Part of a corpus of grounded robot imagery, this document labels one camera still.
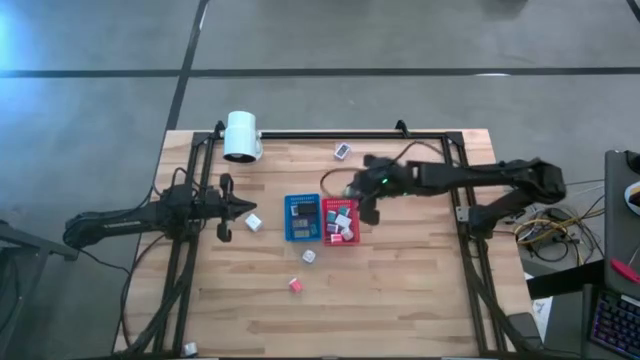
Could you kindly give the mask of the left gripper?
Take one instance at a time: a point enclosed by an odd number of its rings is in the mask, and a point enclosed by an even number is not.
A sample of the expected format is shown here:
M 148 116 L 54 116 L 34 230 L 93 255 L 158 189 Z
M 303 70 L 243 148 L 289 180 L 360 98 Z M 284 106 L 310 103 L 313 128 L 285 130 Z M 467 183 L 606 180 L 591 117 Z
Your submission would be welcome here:
M 243 200 L 233 195 L 234 182 L 229 173 L 223 173 L 219 180 L 219 190 L 213 188 L 208 191 L 218 191 L 221 196 L 221 211 L 217 217 L 207 217 L 206 219 L 219 218 L 220 223 L 217 225 L 216 234 L 220 241 L 228 243 L 232 239 L 232 232 L 228 228 L 227 222 L 231 220 L 232 213 L 234 215 L 242 215 L 256 208 L 256 203 Z

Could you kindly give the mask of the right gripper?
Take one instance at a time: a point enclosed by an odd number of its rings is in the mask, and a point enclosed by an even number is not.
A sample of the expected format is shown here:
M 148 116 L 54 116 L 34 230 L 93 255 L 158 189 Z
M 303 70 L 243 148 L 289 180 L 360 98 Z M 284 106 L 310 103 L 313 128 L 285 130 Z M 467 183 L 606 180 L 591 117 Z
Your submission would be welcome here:
M 408 189 L 408 173 L 396 160 L 366 154 L 365 168 L 354 175 L 354 191 L 359 200 L 360 220 L 378 225 L 377 200 L 403 195 Z

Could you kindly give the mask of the blue plastic basket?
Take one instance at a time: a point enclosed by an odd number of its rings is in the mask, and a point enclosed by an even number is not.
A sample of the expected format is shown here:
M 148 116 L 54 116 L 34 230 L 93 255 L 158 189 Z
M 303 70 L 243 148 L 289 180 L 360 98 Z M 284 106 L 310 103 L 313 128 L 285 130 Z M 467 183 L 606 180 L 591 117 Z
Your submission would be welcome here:
M 316 214 L 313 215 L 298 215 L 298 216 L 292 216 L 291 215 L 291 206 L 292 205 L 298 205 L 299 203 L 310 203 L 310 202 L 316 202 L 318 204 L 318 212 Z M 322 239 L 322 219 L 321 219 L 321 207 L 320 207 L 320 196 L 318 194 L 290 194 L 290 195 L 286 195 L 284 198 L 284 207 L 285 207 L 285 223 L 284 223 L 284 229 L 285 229 L 285 239 L 288 242 L 314 242 L 314 241 L 320 241 Z M 301 219 L 301 218 L 305 218 L 309 221 L 309 226 L 307 228 L 293 228 L 292 227 L 292 221 L 294 219 Z M 319 234 L 316 236 L 312 236 L 310 234 L 309 238 L 306 239 L 295 239 L 293 237 L 293 232 L 295 230 L 309 230 L 310 231 L 310 225 L 311 224 L 316 224 L 318 226 L 318 231 Z

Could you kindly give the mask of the red plastic basket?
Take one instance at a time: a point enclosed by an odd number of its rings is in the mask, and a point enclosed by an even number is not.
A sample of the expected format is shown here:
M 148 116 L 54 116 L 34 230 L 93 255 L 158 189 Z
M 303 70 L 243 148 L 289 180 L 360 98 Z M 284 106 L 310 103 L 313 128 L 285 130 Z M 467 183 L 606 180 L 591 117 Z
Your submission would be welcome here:
M 351 241 L 345 241 L 343 239 L 342 243 L 338 243 L 338 244 L 332 244 L 330 237 L 333 233 L 329 233 L 327 230 L 327 225 L 328 224 L 336 224 L 334 223 L 329 223 L 327 221 L 327 212 L 328 211 L 335 211 L 337 213 L 337 216 L 339 215 L 339 208 L 341 206 L 347 206 L 350 208 L 350 213 L 347 217 L 349 217 L 352 222 L 351 225 L 349 227 L 349 229 L 352 230 L 352 232 L 354 233 L 354 238 Z M 359 229 L 359 212 L 358 212 L 358 203 L 356 200 L 353 199 L 346 199 L 346 198 L 324 198 L 321 200 L 321 210 L 322 210 L 322 216 L 321 219 L 323 220 L 323 243 L 326 246 L 354 246 L 360 243 L 360 229 Z M 335 233 L 335 234 L 341 234 L 342 230 L 345 229 L 343 227 L 339 226 L 339 232 Z

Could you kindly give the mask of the black flat device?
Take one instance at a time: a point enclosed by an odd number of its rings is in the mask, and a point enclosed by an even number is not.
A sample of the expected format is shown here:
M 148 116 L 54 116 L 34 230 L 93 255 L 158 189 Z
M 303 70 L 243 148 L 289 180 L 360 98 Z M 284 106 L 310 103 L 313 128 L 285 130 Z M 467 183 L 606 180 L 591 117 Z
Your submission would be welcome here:
M 528 345 L 539 348 L 543 342 L 534 317 L 529 312 L 508 315 L 507 319 Z

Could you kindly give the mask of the white paper sheet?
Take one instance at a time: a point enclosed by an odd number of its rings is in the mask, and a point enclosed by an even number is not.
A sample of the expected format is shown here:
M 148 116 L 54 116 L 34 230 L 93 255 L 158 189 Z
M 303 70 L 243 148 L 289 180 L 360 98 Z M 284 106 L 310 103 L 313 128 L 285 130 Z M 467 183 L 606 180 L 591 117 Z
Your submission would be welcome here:
M 538 327 L 547 327 L 552 303 L 553 297 L 545 297 L 532 301 L 533 317 Z

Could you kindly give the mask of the grey metal stand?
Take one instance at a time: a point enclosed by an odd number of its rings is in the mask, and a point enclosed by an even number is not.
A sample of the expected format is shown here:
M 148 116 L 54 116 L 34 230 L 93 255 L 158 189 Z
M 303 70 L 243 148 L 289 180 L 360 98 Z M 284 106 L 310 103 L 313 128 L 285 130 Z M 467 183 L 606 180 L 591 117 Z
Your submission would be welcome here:
M 23 309 L 31 300 L 52 255 L 75 261 L 78 251 L 0 220 L 0 360 L 8 359 L 7 348 Z

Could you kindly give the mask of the dark grey side desk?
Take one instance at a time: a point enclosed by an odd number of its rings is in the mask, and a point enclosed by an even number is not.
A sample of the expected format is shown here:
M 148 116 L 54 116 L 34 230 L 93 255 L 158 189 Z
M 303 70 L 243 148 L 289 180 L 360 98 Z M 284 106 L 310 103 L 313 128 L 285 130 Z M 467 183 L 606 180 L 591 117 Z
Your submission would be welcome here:
M 618 259 L 640 274 L 640 216 L 629 210 L 624 199 L 625 189 L 640 181 L 640 175 L 628 168 L 624 152 L 611 150 L 605 154 L 605 252 L 604 259 L 596 264 L 597 274 L 601 278 L 583 290 L 582 330 L 585 342 L 591 342 L 589 332 L 595 298 L 600 290 L 640 300 L 640 284 L 626 280 L 610 266 L 611 259 Z

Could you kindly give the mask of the white and yellow object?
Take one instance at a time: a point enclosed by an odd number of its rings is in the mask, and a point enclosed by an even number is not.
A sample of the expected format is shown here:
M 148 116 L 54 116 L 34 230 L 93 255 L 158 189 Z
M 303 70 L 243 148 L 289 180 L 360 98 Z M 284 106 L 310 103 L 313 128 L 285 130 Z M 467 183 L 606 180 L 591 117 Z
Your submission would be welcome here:
M 625 189 L 624 199 L 629 210 L 640 216 L 640 181 L 632 183 Z

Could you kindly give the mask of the backlit black keyboard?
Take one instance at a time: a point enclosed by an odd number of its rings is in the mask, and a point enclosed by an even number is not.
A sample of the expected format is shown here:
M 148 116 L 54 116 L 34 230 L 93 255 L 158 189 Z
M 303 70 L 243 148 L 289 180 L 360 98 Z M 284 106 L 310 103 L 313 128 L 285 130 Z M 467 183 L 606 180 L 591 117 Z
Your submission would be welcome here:
M 600 290 L 589 340 L 619 356 L 640 360 L 640 300 Z

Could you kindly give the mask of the black aluminium table frame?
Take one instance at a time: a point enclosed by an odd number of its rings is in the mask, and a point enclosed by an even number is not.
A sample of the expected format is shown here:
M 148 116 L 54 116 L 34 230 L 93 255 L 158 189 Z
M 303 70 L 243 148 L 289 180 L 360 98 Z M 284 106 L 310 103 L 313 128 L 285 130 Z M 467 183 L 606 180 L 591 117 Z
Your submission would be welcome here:
M 334 157 L 346 143 L 348 156 Z M 510 343 L 486 306 L 471 298 L 454 209 L 489 203 L 498 187 L 436 197 L 382 201 L 377 226 L 362 226 L 354 246 L 290 243 L 284 233 L 289 194 L 338 192 L 367 153 L 404 160 L 471 164 L 495 159 L 484 129 L 282 131 L 265 134 L 263 157 L 234 164 L 213 153 L 210 180 L 230 173 L 239 197 L 256 203 L 263 227 L 243 220 L 222 243 L 209 222 L 196 250 L 185 317 L 171 313 L 159 348 L 195 342 L 203 357 L 375 358 L 476 356 Z M 288 283 L 297 278 L 300 293 Z

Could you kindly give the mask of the red handled tool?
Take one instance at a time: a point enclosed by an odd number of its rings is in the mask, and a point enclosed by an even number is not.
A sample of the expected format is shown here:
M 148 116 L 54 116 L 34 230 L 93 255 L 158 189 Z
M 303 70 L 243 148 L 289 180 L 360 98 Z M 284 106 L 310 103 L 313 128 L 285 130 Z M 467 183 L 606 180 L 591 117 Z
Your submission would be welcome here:
M 618 275 L 621 275 L 626 280 L 634 284 L 640 284 L 640 274 L 627 263 L 618 259 L 611 259 L 610 266 Z

